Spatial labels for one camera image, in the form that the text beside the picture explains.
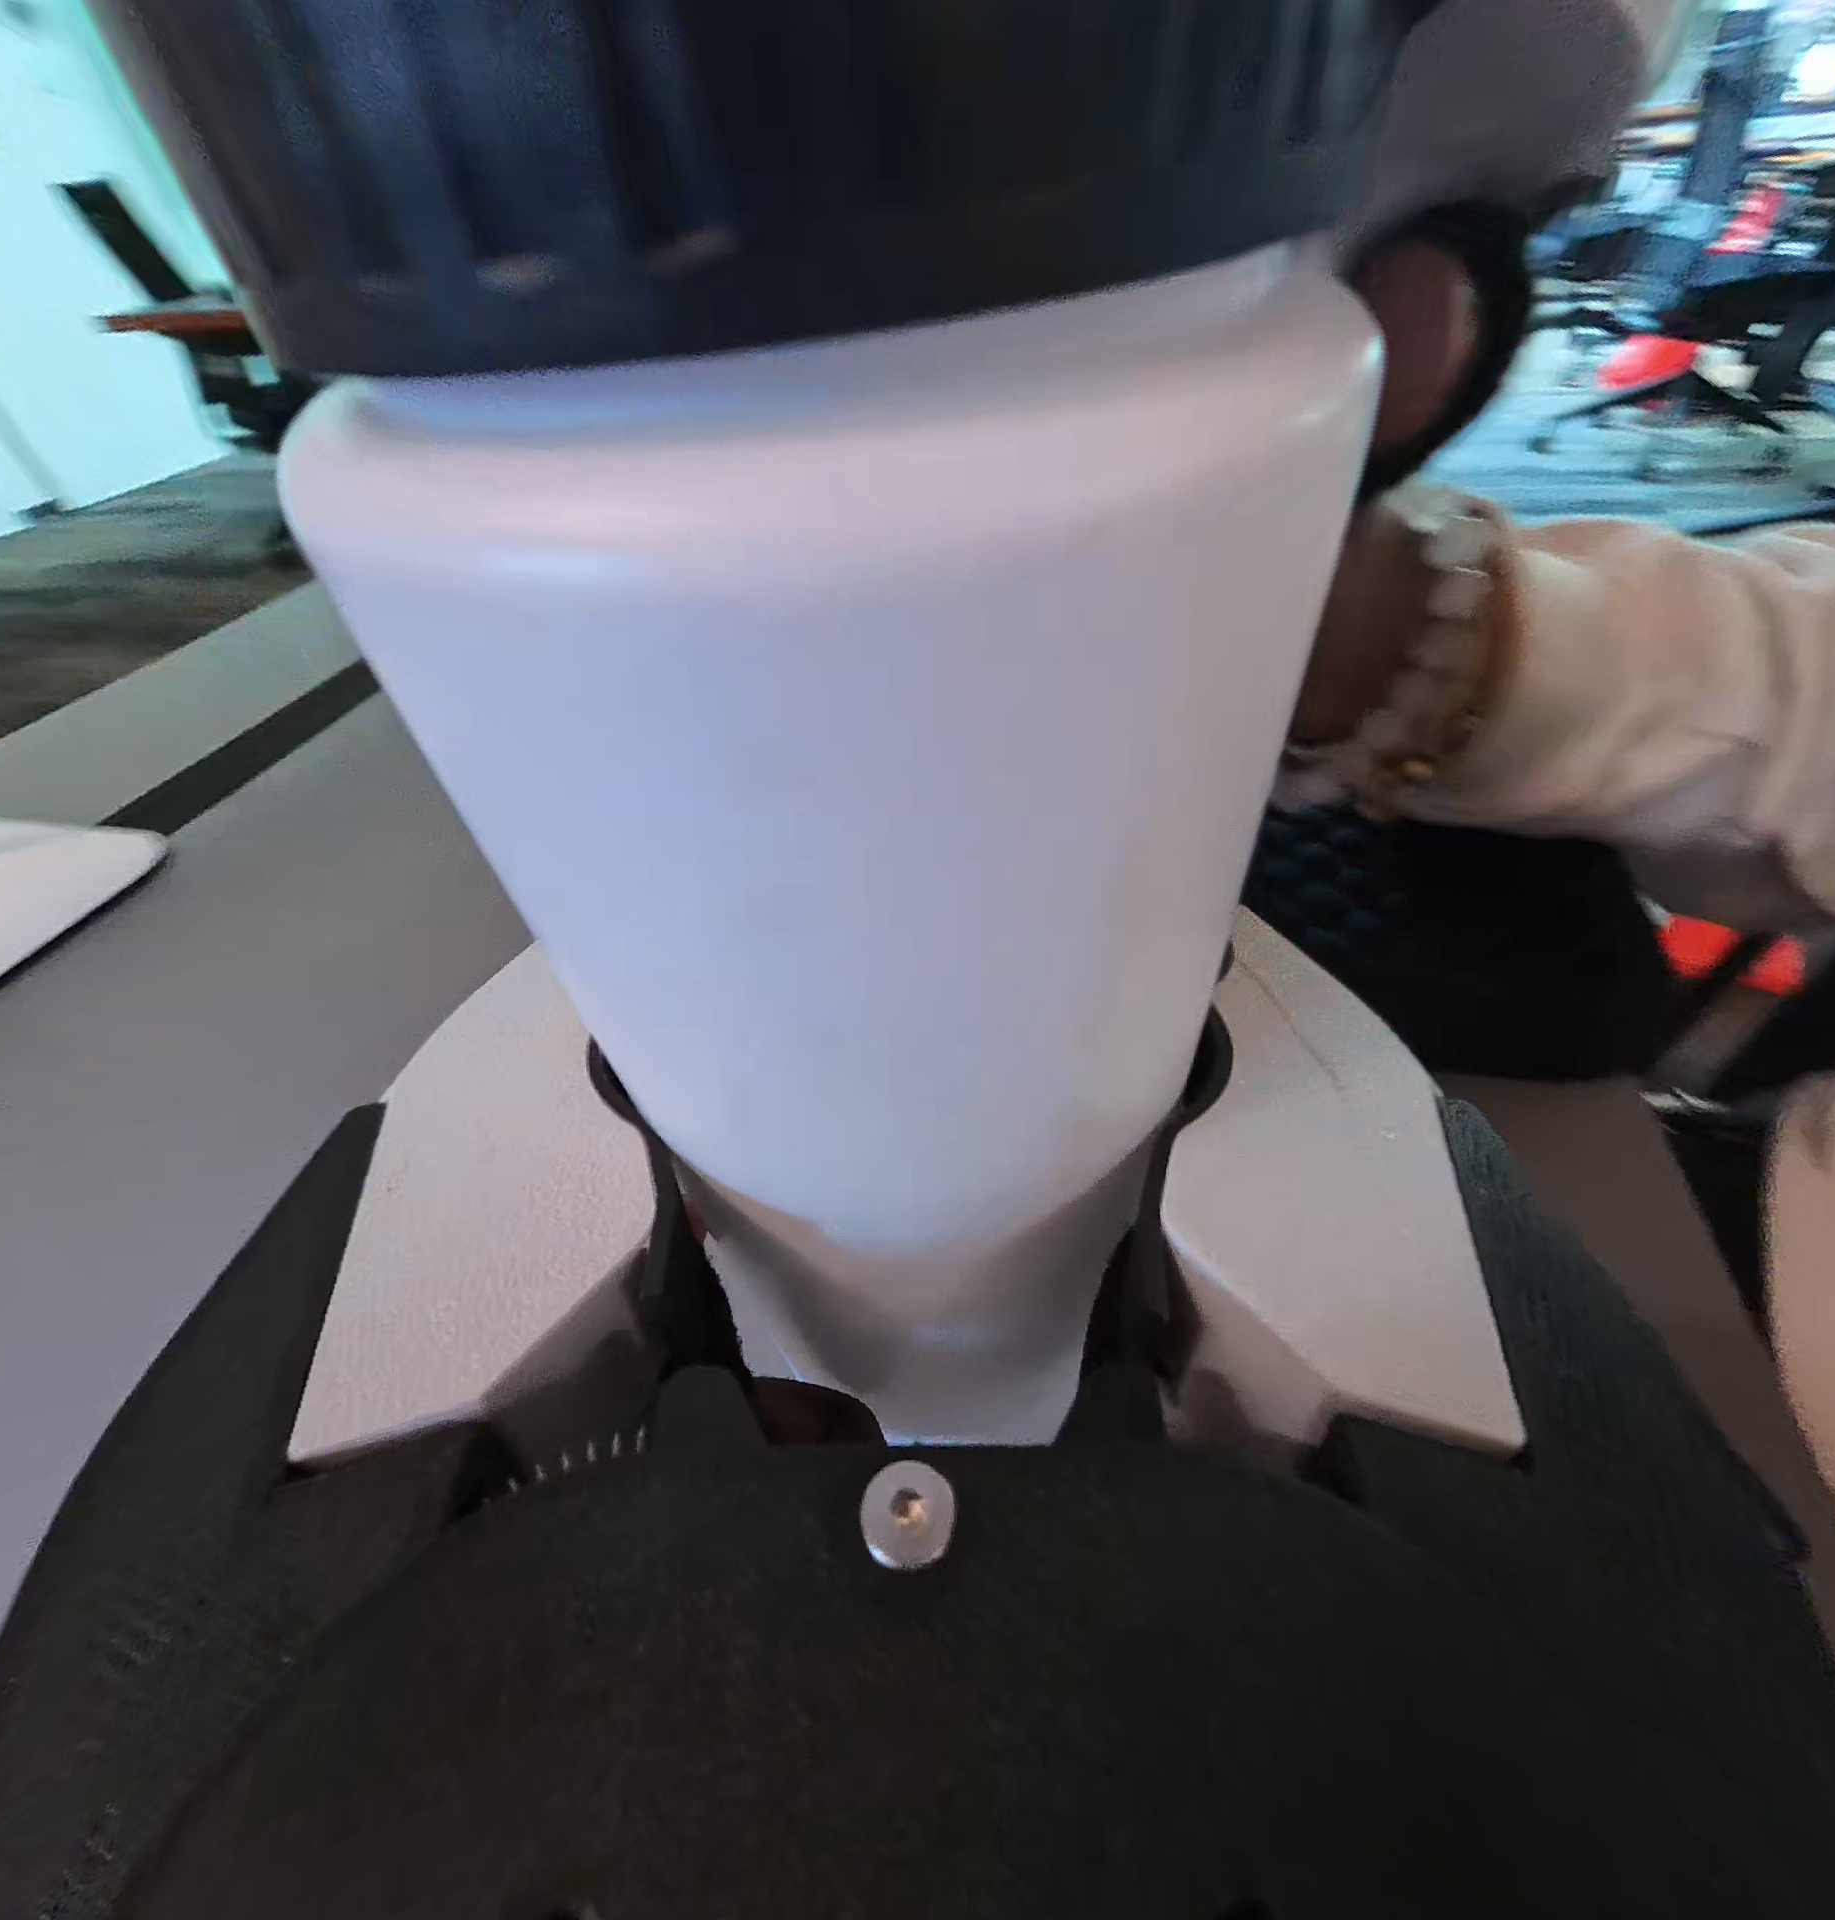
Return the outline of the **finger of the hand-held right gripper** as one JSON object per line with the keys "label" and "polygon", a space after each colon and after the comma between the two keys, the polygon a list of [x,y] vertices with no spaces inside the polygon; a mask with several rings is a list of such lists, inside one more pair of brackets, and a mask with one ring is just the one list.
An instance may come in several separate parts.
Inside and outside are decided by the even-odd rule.
{"label": "finger of the hand-held right gripper", "polygon": [[1395,64],[1335,259],[1443,205],[1567,205],[1608,179],[1654,82],[1654,5],[1433,6]]}

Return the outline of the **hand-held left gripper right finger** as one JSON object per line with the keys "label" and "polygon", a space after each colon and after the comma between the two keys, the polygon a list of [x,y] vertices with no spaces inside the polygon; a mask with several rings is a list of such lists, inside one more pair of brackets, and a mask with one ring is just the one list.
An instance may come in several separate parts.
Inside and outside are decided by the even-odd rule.
{"label": "hand-held left gripper right finger", "polygon": [[1347,1417],[1513,1460],[1527,1425],[1433,1076],[1250,911],[1214,1009],[1232,1072],[1163,1188],[1194,1308],[1172,1435],[1289,1456]]}

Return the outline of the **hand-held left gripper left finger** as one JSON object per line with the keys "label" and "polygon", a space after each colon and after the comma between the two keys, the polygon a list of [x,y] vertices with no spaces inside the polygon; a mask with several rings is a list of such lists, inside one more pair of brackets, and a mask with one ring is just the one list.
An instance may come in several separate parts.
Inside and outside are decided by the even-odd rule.
{"label": "hand-held left gripper left finger", "polygon": [[648,1148],[599,1093],[543,949],[490,976],[403,1068],[289,1462],[342,1462],[506,1413],[626,1324],[657,1219]]}

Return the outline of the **white plastic bottle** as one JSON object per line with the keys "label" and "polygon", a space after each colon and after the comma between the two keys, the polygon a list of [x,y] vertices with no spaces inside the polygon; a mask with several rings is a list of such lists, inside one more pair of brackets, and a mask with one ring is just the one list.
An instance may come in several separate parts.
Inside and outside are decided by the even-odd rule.
{"label": "white plastic bottle", "polygon": [[786,1352],[1043,1445],[1205,1026],[1382,346],[1326,232],[326,387],[281,501]]}

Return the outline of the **black bottle lid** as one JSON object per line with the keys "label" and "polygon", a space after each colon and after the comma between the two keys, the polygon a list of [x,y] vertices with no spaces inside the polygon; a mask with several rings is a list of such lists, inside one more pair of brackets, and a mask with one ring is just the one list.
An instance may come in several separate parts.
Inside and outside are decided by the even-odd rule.
{"label": "black bottle lid", "polygon": [[1325,229],[1433,5],[86,5],[271,358],[474,378]]}

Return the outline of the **person's right forearm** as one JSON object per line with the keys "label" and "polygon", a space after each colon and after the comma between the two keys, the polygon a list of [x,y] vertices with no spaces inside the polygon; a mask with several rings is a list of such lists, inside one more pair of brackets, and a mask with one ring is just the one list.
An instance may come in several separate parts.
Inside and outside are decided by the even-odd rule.
{"label": "person's right forearm", "polygon": [[1408,814],[1601,843],[1695,921],[1831,922],[1835,525],[1553,522],[1506,562],[1506,692]]}

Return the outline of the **person's right hand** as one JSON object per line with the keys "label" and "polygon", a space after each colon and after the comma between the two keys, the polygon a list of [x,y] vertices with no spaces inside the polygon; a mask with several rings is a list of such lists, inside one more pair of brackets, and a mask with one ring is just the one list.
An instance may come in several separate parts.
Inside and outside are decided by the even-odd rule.
{"label": "person's right hand", "polygon": [[[1371,453],[1412,446],[1439,423],[1479,346],[1479,296],[1466,268],[1431,236],[1394,236],[1362,256],[1353,289],[1382,333],[1382,395]],[[1289,744],[1325,749],[1382,704],[1433,589],[1408,525],[1364,506],[1339,550],[1289,717]]]}

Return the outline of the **person's left hand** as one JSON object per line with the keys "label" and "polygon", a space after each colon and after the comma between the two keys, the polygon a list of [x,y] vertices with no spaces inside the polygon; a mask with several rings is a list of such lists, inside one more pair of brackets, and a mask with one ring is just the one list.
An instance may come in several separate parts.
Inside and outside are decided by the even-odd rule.
{"label": "person's left hand", "polygon": [[747,1389],[767,1445],[787,1451],[881,1451],[880,1419],[859,1399],[793,1379],[755,1379]]}

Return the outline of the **black office chair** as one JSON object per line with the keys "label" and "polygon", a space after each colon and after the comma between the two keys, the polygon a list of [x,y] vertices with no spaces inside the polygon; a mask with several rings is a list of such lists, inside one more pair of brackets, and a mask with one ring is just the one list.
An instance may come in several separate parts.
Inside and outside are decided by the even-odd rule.
{"label": "black office chair", "polygon": [[[117,198],[113,182],[66,182],[57,186],[57,195],[85,221],[91,236],[113,256],[116,268],[137,283],[140,307],[129,312],[155,304],[228,304],[239,310],[231,289],[200,289],[184,280],[171,259],[137,224],[133,213]],[[201,346],[184,346],[161,337],[147,340],[182,349],[193,371],[200,399],[223,416],[231,426],[231,443],[263,453],[267,458],[277,456],[289,423],[314,395],[314,385],[307,378],[281,371],[277,363],[266,353],[263,340],[259,353],[248,357],[208,353]]]}
{"label": "black office chair", "polygon": [[1762,470],[1789,469],[1781,412],[1807,405],[1803,364],[1835,329],[1835,154],[1781,154],[1705,224],[1680,205],[1645,224],[1576,236],[1567,288],[1529,331],[1610,343],[1592,399],[1539,423],[1547,456],[1571,426],[1720,421],[1769,438]]}

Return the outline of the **wooden instruction board stand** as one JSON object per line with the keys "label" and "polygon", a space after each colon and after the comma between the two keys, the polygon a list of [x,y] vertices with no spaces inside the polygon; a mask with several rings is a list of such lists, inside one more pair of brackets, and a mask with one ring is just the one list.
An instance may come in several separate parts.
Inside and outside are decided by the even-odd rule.
{"label": "wooden instruction board stand", "polygon": [[167,852],[149,829],[0,819],[0,986],[149,882]]}

